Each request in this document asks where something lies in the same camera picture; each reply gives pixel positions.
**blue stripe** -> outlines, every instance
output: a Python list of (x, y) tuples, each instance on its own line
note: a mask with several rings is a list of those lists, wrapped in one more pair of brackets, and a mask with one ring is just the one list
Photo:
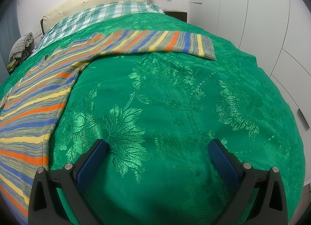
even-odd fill
[(42, 132), (38, 132), (38, 133), (14, 133), (14, 136), (12, 136), (12, 133), (3, 133), (3, 135), (1, 136), (1, 138), (13, 138), (13, 137), (21, 137), (21, 136), (30, 136), (30, 137), (40, 137), (42, 136), (44, 133)]
[(26, 143), (26, 142), (14, 143), (13, 148), (4, 148), (2, 145), (1, 150), (12, 151), (14, 153), (24, 154), (24, 155), (32, 156), (32, 157), (42, 157), (42, 143), (39, 143), (39, 144)]
[(190, 48), (191, 48), (190, 35), (191, 35), (190, 33), (185, 33), (185, 38), (184, 38), (184, 40), (185, 40), (185, 46), (184, 46), (184, 48), (181, 50), (182, 53), (185, 53), (185, 54), (189, 53), (189, 50), (190, 50)]
[(120, 42), (121, 40), (123, 40), (123, 38), (128, 34), (129, 30), (125, 30), (124, 33), (122, 34), (122, 36), (114, 43), (109, 44), (106, 48), (104, 48), (101, 52), (103, 51), (107, 51), (109, 48), (115, 46), (118, 42)]
[(59, 74), (58, 70), (70, 66), (73, 62), (76, 62), (76, 60), (70, 61), (70, 62), (68, 62), (68, 63), (66, 63), (66, 64), (64, 64), (64, 65), (60, 65), (58, 68), (55, 68), (55, 69), (53, 69), (53, 70), (51, 70), (51, 71), (46, 72), (44, 75), (40, 76), (39, 78), (35, 78), (35, 79), (34, 79), (32, 82), (30, 82), (30, 83), (22, 84), (20, 88), (17, 88), (16, 90), (14, 90), (13, 93), (11, 93), (10, 95), (18, 95), (18, 92), (19, 92), (20, 90), (22, 90), (22, 89), (25, 90), (25, 89), (27, 89), (28, 87), (30, 87), (30, 86), (32, 86), (33, 84), (39, 82), (40, 80), (43, 80), (43, 79), (46, 78), (46, 77), (52, 76), (52, 75), (54, 75), (54, 74), (56, 74), (56, 73)]
[(14, 131), (16, 129), (23, 128), (23, 127), (25, 127), (25, 128), (27, 128), (27, 127), (45, 127), (47, 125), (50, 125), (54, 121), (57, 122), (58, 119), (57, 118), (50, 118), (47, 121), (34, 121), (34, 122), (21, 123), (21, 124), (12, 126), (12, 127), (1, 128), (0, 133)]
[[(101, 37), (99, 40), (97, 40), (96, 43), (94, 43), (94, 44), (89, 44), (89, 45), (87, 45), (87, 46), (83, 46), (82, 48), (78, 48), (78, 49), (75, 49), (75, 50), (71, 50), (70, 52), (65, 52), (64, 54), (62, 54), (62, 55), (60, 56), (60, 59), (61, 59), (61, 58), (66, 58), (67, 56), (70, 56), (71, 54), (79, 53), (80, 51), (85, 51), (85, 50), (94, 48), (94, 47), (96, 47), (97, 45), (99, 45), (100, 43), (102, 43), (102, 41), (103, 41), (106, 37), (107, 37), (107, 36), (102, 36), (102, 37)], [(93, 56), (93, 55), (91, 54), (91, 55), (85, 57), (85, 59), (83, 59), (83, 60), (84, 60), (84, 61), (88, 61), (88, 58), (90, 58), (91, 56)], [(46, 72), (45, 74), (43, 74), (42, 76), (39, 77), (39, 80), (42, 80), (42, 79), (44, 79), (44, 78), (46, 78), (46, 77), (48, 77), (48, 76), (53, 75), (54, 73), (57, 73), (58, 70), (61, 70), (61, 69), (63, 69), (63, 68), (66, 68), (66, 67), (70, 66), (72, 63), (74, 63), (74, 62), (76, 62), (76, 61), (77, 61), (77, 60), (69, 61), (69, 62), (67, 62), (66, 64), (62, 64), (62, 65), (58, 66), (57, 68), (54, 68), (54, 69), (52, 69), (51, 71)], [(27, 78), (30, 78), (30, 77), (32, 77), (32, 76), (35, 75), (35, 74), (37, 74), (37, 72), (34, 72), (32, 75), (27, 76)], [(28, 83), (28, 84), (24, 84), (24, 85), (21, 86), (20, 88), (16, 89), (16, 90), (14, 91), (14, 94), (17, 93), (20, 89), (26, 89), (27, 87), (33, 85), (33, 84), (36, 83), (36, 82), (38, 82), (38, 79), (35, 79), (35, 80), (33, 80), (32, 82), (30, 82), (30, 83)]]
[(20, 178), (18, 176), (16, 176), (14, 173), (11, 173), (11, 172), (8, 172), (7, 170), (4, 170), (3, 167), (0, 169), (0, 172), (1, 172), (2, 176), (4, 176), (7, 180), (9, 180), (17, 188), (19, 188), (19, 189), (23, 188), (23, 181), (20, 180)]
[(136, 48), (134, 48), (134, 49), (132, 50), (132, 53), (133, 53), (133, 54), (134, 54), (134, 53), (137, 53), (138, 50), (139, 50), (143, 45), (145, 45), (145, 44), (151, 39), (151, 37), (155, 35), (156, 32), (157, 32), (157, 31), (153, 31), (146, 39), (144, 39)]
[(38, 90), (35, 93), (29, 93), (26, 97), (24, 97), (22, 100), (20, 100), (17, 104), (14, 104), (13, 106), (9, 107), (8, 109), (3, 109), (3, 112), (7, 112), (9, 110), (13, 110), (17, 107), (19, 107), (22, 103), (26, 102), (29, 98), (34, 97), (37, 94), (40, 94), (42, 92), (46, 92), (46, 91), (51, 91), (51, 90), (56, 90), (64, 85), (67, 85), (69, 83), (72, 82), (72, 80), (74, 79), (74, 76), (71, 76), (70, 78), (68, 78), (63, 84), (60, 85), (51, 85), (48, 87), (43, 86), (43, 88), (41, 90)]
[(27, 175), (25, 175), (24, 173), (21, 173), (20, 171), (17, 171), (15, 169), (13, 169), (12, 167), (4, 164), (3, 162), (0, 161), (0, 166), (4, 169), (6, 169), (7, 171), (13, 173), (14, 175), (16, 175), (17, 177), (19, 177), (20, 179), (22, 179), (23, 181), (25, 181), (27, 184), (32, 185), (32, 182), (34, 181), (33, 178), (28, 177)]

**striped blanket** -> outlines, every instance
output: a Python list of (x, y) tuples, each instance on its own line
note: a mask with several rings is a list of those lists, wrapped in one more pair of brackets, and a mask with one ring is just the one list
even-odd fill
[(79, 72), (96, 57), (174, 51), (215, 60), (209, 37), (179, 31), (94, 33), (57, 48), (31, 68), (0, 101), (0, 192), (27, 224), (36, 169), (48, 168), (48, 141)]

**orange stripe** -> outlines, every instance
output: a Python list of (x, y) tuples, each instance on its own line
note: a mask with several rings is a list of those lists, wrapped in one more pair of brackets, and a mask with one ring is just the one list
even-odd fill
[(0, 154), (2, 154), (4, 156), (9, 156), (11, 158), (15, 158), (15, 159), (18, 159), (18, 160), (23, 160), (24, 162), (26, 162), (28, 164), (35, 165), (35, 166), (46, 165), (46, 164), (43, 164), (43, 162), (47, 161), (46, 156), (43, 156), (43, 157), (31, 157), (31, 156), (27, 156), (25, 154), (15, 153), (13, 151), (7, 151), (7, 150), (2, 150), (2, 149), (0, 149)]
[(41, 107), (41, 108), (37, 108), (37, 109), (33, 109), (33, 110), (30, 110), (28, 112), (24, 112), (24, 113), (21, 113), (19, 115), (16, 115), (15, 117), (7, 120), (7, 121), (4, 121), (2, 124), (0, 124), (0, 127), (2, 127), (3, 125), (13, 121), (13, 120), (17, 120), (19, 118), (22, 118), (24, 116), (27, 116), (27, 115), (30, 115), (30, 114), (33, 114), (33, 113), (37, 113), (37, 112), (50, 112), (50, 111), (54, 111), (54, 110), (57, 110), (57, 109), (60, 109), (60, 108), (65, 108), (65, 103), (61, 103), (61, 104), (57, 104), (57, 105), (53, 105), (53, 106), (46, 106), (46, 107)]
[(70, 61), (73, 61), (73, 60), (77, 60), (77, 59), (79, 59), (79, 58), (82, 58), (82, 57), (88, 56), (88, 55), (90, 55), (90, 54), (93, 54), (93, 53), (95, 53), (95, 52), (101, 50), (101, 49), (102, 49), (103, 47), (105, 47), (106, 45), (108, 45), (110, 42), (112, 42), (112, 41), (113, 41), (116, 37), (118, 37), (119, 35), (120, 35), (120, 30), (117, 32), (117, 34), (116, 34), (112, 39), (110, 39), (110, 40), (109, 40), (105, 45), (103, 45), (102, 47), (100, 47), (100, 48), (98, 48), (98, 49), (92, 51), (91, 53), (84, 54), (84, 55), (81, 55), (81, 56), (77, 56), (77, 57), (75, 57), (75, 58), (72, 58), (72, 59), (69, 59), (69, 60), (67, 60), (67, 61), (61, 62), (61, 63), (59, 63), (59, 64), (53, 66), (52, 68), (46, 70), (45, 72), (50, 71), (51, 69), (54, 69), (54, 68), (56, 68), (56, 67), (58, 67), (58, 66), (61, 66), (61, 65), (65, 64), (65, 63), (67, 63), (67, 62), (70, 62)]
[(71, 49), (69, 49), (68, 51), (74, 50), (74, 49), (78, 49), (78, 48), (81, 48), (81, 47), (85, 47), (86, 45), (88, 45), (88, 44), (90, 44), (91, 42), (93, 42), (93, 41), (99, 39), (99, 38), (102, 37), (102, 36), (103, 36), (103, 34), (99, 34), (98, 36), (96, 36), (94, 39), (92, 39), (91, 41), (87, 42), (86, 44), (84, 44), (84, 45), (82, 45), (82, 46), (80, 46), (80, 47), (71, 48)]
[[(114, 36), (113, 39), (115, 39), (116, 37), (118, 37), (119, 34), (120, 34), (120, 30), (117, 32), (117, 34)], [(108, 43), (110, 43), (111, 41), (113, 41), (113, 39), (111, 39), (111, 40), (110, 40), (109, 42), (107, 42), (105, 45), (103, 45), (102, 47), (100, 47), (100, 48), (97, 49), (97, 50), (94, 50), (93, 52), (91, 52), (91, 53), (89, 53), (89, 54), (84, 54), (84, 55), (81, 55), (81, 56), (78, 56), (78, 57), (69, 59), (69, 60), (67, 60), (67, 61), (61, 62), (61, 63), (59, 63), (59, 64), (57, 64), (57, 65), (55, 65), (55, 66), (53, 66), (53, 67), (47, 69), (46, 71), (44, 71), (44, 72), (42, 72), (40, 75), (38, 75), (37, 78), (38, 78), (39, 76), (45, 74), (46, 72), (48, 72), (48, 71), (50, 71), (50, 70), (52, 70), (52, 69), (54, 69), (54, 68), (56, 68), (56, 67), (58, 67), (58, 66), (61, 66), (61, 65), (65, 64), (65, 63), (67, 63), (67, 62), (70, 62), (70, 61), (73, 61), (73, 60), (76, 60), (76, 59), (79, 59), (79, 58), (82, 58), (82, 57), (85, 57), (85, 56), (88, 56), (88, 55), (90, 55), (90, 54), (93, 54), (93, 53), (97, 52), (98, 50), (100, 50), (100, 49), (102, 49), (104, 46), (106, 46)]]
[(10, 194), (1, 185), (0, 190), (19, 210), (21, 210), (24, 215), (28, 216), (28, 211), (23, 206), (21, 206), (13, 197), (11, 197)]
[(71, 73), (67, 73), (67, 72), (62, 72), (62, 73), (59, 73), (57, 76), (55, 77), (70, 77), (72, 74)]
[(178, 34), (179, 34), (179, 31), (176, 31), (174, 33), (174, 36), (171, 40), (171, 43), (166, 47), (165, 51), (171, 51), (173, 46), (176, 44), (176, 41), (177, 41), (177, 38), (178, 38)]
[[(55, 76), (54, 78), (56, 78), (56, 77), (66, 77), (66, 78), (68, 78), (68, 77), (70, 77), (72, 74), (71, 73), (66, 73), (66, 72), (62, 72), (62, 73), (59, 73), (57, 76)], [(47, 84), (47, 82), (46, 83), (43, 83), (42, 85), (39, 85), (38, 87), (35, 87), (35, 88), (33, 88), (32, 90), (30, 90), (29, 92), (27, 92), (24, 96), (22, 96), (21, 98), (18, 98), (18, 99), (16, 99), (16, 100), (14, 100), (14, 101), (12, 101), (11, 103), (8, 103), (8, 104), (6, 104), (7, 106), (10, 106), (11, 104), (13, 104), (13, 103), (15, 103), (15, 102), (17, 102), (17, 101), (19, 101), (19, 100), (21, 100), (21, 99), (23, 99), (25, 96), (27, 96), (29, 93), (31, 93), (31, 92), (33, 92), (34, 90), (36, 90), (36, 89), (38, 89), (38, 88), (40, 88), (40, 87), (42, 87), (42, 86), (44, 86), (44, 85), (46, 85)]]
[(76, 49), (81, 48), (81, 47), (85, 47), (86, 45), (90, 44), (91, 42), (93, 42), (93, 41), (97, 40), (98, 38), (100, 38), (100, 37), (102, 37), (102, 36), (103, 36), (103, 34), (99, 34), (97, 37), (95, 37), (95, 38), (94, 38), (94, 39), (92, 39), (91, 41), (87, 42), (86, 44), (83, 44), (83, 45), (82, 45), (82, 46), (80, 46), (80, 47), (74, 47), (74, 48), (71, 48), (71, 49), (69, 49), (68, 51), (71, 51), (71, 50), (76, 50)]
[(130, 44), (128, 44), (125, 48), (122, 48), (120, 50), (116, 50), (115, 53), (119, 54), (122, 50), (126, 50), (129, 47), (131, 47), (134, 43), (136, 43), (141, 37), (143, 37), (148, 31), (144, 31), (140, 36), (138, 36), (135, 40), (133, 40)]
[(26, 93), (24, 96), (22, 96), (21, 98), (18, 98), (18, 99), (16, 99), (16, 100), (12, 101), (11, 103), (7, 103), (7, 104), (5, 104), (5, 105), (6, 105), (6, 106), (10, 106), (11, 104), (13, 104), (13, 103), (15, 103), (15, 102), (20, 101), (21, 99), (23, 99), (24, 97), (26, 97), (29, 93), (33, 92), (34, 90), (36, 90), (36, 89), (38, 89), (38, 88), (40, 88), (40, 87), (42, 87), (42, 86), (45, 86), (46, 84), (47, 84), (47, 83), (43, 83), (43, 84), (39, 85), (38, 87), (33, 88), (32, 90), (30, 90), (29, 92), (27, 92), (27, 93)]

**wardrobe door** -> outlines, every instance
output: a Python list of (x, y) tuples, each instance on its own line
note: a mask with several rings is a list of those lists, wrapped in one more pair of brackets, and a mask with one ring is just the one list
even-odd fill
[(216, 35), (240, 47), (248, 0), (220, 0)]
[(189, 23), (212, 34), (217, 32), (220, 0), (202, 0), (190, 3)]
[(248, 0), (240, 50), (257, 58), (270, 76), (281, 52), (290, 11), (290, 0)]
[(290, 18), (283, 49), (311, 75), (311, 13), (302, 0), (290, 0)]

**nightstand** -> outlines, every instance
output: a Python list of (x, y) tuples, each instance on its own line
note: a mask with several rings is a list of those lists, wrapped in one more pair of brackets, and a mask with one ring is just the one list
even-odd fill
[(169, 15), (173, 18), (179, 19), (187, 23), (187, 13), (184, 11), (164, 11), (166, 15)]

